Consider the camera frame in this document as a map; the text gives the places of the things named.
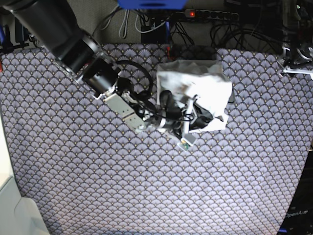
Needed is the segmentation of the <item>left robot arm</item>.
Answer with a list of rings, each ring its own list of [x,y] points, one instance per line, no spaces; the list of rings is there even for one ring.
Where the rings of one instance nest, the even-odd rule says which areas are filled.
[[[283,0],[282,54],[278,63],[284,74],[313,76],[313,2]]]

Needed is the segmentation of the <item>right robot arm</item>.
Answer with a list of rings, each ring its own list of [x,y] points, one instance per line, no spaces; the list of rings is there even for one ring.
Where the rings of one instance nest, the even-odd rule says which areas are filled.
[[[188,150],[195,143],[192,132],[212,121],[211,113],[196,104],[195,96],[181,108],[169,90],[160,93],[158,106],[150,102],[152,88],[136,93],[133,83],[119,76],[121,65],[136,66],[136,62],[107,63],[98,42],[79,27],[67,1],[3,0],[0,5],[35,35],[63,70],[91,87],[95,99],[104,98],[133,131],[150,126],[164,129],[179,139],[181,149]]]

